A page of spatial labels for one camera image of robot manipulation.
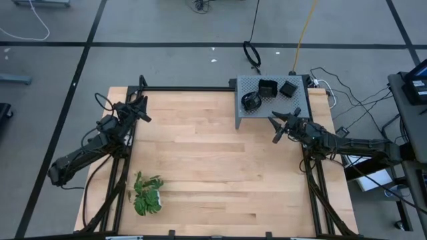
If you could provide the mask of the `black aluminium table frame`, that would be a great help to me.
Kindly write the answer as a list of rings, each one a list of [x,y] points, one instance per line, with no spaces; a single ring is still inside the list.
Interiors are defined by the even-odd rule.
[[[151,122],[137,124],[127,186],[100,229],[129,235],[314,237],[338,233],[310,192],[303,149],[272,143],[267,119],[235,127],[232,87],[147,87]],[[129,202],[135,174],[160,175],[162,209]]]

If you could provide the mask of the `green potted plant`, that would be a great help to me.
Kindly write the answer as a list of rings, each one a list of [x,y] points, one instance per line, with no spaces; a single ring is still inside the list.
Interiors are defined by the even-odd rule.
[[[147,214],[153,215],[161,211],[161,196],[159,189],[163,186],[164,181],[160,175],[149,177],[143,176],[141,171],[136,174],[133,189],[127,193],[127,198],[133,204],[135,212],[140,216]]]

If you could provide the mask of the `grey metal bar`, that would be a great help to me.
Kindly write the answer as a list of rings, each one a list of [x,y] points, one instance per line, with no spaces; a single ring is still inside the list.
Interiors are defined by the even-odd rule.
[[[10,75],[5,73],[0,73],[0,82],[4,83],[20,83],[24,85],[30,85],[32,78],[25,75]]]

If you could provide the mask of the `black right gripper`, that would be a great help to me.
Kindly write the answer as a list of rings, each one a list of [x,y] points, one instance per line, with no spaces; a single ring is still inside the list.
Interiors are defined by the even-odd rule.
[[[298,117],[300,112],[300,108],[296,108],[293,113],[278,113],[276,111],[272,111],[275,118],[284,122],[284,124],[281,124],[273,117],[268,117],[268,120],[273,125],[276,133],[272,140],[273,143],[278,143],[283,134],[286,134],[292,141],[300,143],[314,142],[314,137],[310,135],[307,130],[308,121],[304,118]]]

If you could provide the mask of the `black chair base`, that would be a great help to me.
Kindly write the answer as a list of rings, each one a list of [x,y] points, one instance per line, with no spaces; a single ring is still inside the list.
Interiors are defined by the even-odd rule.
[[[11,104],[9,103],[0,103],[0,121],[10,119],[14,115],[11,110]]]

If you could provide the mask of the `grey desk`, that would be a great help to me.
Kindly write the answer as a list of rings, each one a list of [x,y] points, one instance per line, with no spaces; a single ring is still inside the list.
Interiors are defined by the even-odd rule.
[[[413,105],[404,93],[405,82],[400,74],[388,76],[388,82],[398,108],[401,120],[405,127],[409,148],[414,153],[413,160],[404,160],[402,168],[412,199],[417,206],[417,214],[427,240],[427,198],[423,192],[427,192],[427,186],[421,180],[421,172],[427,175],[427,113],[421,112],[427,109],[427,105]]]

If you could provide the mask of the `black leaf-shaped mini plate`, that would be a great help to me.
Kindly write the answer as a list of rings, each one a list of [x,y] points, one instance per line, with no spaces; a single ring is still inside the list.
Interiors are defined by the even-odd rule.
[[[254,111],[259,107],[261,107],[262,99],[259,96],[258,92],[253,91],[253,92],[246,93],[241,98],[241,104],[245,111]]]

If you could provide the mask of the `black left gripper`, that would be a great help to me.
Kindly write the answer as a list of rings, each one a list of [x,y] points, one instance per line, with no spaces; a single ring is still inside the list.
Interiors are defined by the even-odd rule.
[[[138,120],[150,122],[147,116],[147,96],[141,95],[129,103],[116,103],[115,110],[119,125],[134,125]]]

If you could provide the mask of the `grey cart base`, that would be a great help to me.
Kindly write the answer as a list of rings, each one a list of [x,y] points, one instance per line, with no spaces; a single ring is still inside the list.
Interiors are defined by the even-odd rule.
[[[15,5],[20,5],[22,3],[28,4],[52,4],[52,5],[63,5],[65,7],[70,7],[70,0],[11,0]]]

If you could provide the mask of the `black desktop screen device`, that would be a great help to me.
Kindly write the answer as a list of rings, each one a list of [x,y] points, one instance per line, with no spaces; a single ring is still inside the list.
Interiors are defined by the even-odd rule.
[[[427,59],[403,76],[404,91],[413,105],[427,105]]]

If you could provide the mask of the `grey perforated metal shelf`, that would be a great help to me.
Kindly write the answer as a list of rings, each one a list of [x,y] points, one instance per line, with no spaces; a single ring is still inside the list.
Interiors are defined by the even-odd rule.
[[[261,97],[261,105],[254,110],[246,111],[242,103],[245,94],[258,91],[258,82],[263,80],[275,81],[278,90],[285,84],[296,86],[292,97],[286,97],[278,92],[276,97]],[[312,112],[308,99],[307,75],[239,75],[235,87],[235,127],[240,128],[243,118],[267,118],[273,117],[272,111],[278,113],[293,113],[300,108],[298,117],[312,118]]]

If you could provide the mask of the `black deep square mini plate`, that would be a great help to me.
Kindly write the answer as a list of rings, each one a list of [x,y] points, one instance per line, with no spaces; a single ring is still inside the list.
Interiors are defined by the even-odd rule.
[[[260,97],[276,97],[278,94],[278,83],[273,80],[260,79],[258,82],[258,94]]]

